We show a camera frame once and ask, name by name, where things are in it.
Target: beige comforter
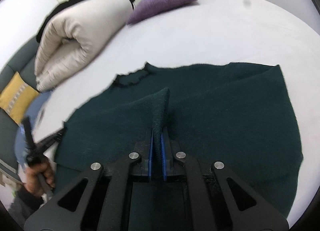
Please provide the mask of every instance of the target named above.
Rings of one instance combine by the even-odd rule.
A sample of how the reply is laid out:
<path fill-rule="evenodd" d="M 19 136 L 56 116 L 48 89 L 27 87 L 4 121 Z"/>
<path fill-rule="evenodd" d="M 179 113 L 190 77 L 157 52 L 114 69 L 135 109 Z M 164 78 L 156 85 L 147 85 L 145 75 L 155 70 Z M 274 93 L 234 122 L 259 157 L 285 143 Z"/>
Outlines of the beige comforter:
<path fill-rule="evenodd" d="M 86 0 L 55 15 L 36 54 L 37 89 L 52 89 L 87 66 L 131 13 L 129 0 Z"/>

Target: bed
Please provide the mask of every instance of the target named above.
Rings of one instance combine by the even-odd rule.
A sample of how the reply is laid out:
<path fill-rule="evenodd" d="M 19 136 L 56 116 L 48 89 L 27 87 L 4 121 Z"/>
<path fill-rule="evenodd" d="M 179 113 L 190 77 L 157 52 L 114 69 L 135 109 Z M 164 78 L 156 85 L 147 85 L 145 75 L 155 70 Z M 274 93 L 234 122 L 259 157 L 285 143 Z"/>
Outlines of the bed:
<path fill-rule="evenodd" d="M 57 131 L 73 111 L 105 90 L 117 74 L 147 61 L 158 67 L 195 63 L 280 64 L 302 142 L 302 162 L 290 227 L 320 185 L 320 36 L 303 21 L 264 0 L 198 0 L 125 26 L 85 69 L 58 86 L 34 129 L 35 141 Z M 55 147 L 46 155 L 54 158 Z"/>

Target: purple pillow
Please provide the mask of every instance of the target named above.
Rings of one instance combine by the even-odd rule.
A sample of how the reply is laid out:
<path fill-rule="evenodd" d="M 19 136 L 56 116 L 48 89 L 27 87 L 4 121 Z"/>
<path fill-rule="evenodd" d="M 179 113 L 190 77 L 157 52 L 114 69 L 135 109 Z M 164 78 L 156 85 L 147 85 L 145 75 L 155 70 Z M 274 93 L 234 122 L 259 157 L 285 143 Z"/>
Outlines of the purple pillow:
<path fill-rule="evenodd" d="M 135 24 L 158 13 L 174 9 L 196 0 L 141 0 L 127 24 Z"/>

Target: sweater sleeve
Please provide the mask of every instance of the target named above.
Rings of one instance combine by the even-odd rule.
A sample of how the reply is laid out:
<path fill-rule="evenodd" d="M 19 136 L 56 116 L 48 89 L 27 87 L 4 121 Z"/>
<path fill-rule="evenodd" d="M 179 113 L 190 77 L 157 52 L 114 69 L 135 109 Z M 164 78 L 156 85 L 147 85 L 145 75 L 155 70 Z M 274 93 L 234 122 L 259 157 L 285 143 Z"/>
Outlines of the sweater sleeve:
<path fill-rule="evenodd" d="M 26 220 L 43 204 L 42 198 L 37 198 L 29 193 L 23 186 L 13 200 L 8 210 L 11 217 L 23 228 Z"/>

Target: dark green sweater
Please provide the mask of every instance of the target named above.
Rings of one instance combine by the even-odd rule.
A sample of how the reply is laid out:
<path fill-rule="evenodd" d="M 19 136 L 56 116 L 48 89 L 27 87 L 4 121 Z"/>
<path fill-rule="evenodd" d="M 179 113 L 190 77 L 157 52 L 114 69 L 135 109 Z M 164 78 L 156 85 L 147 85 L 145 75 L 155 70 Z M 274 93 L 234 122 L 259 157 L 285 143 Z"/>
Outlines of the dark green sweater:
<path fill-rule="evenodd" d="M 93 162 L 128 154 L 147 127 L 155 134 L 154 177 L 161 179 L 160 135 L 167 126 L 184 152 L 203 162 L 223 161 L 284 216 L 295 198 L 301 142 L 279 66 L 146 64 L 118 76 L 66 126 L 56 154 L 57 190 Z"/>

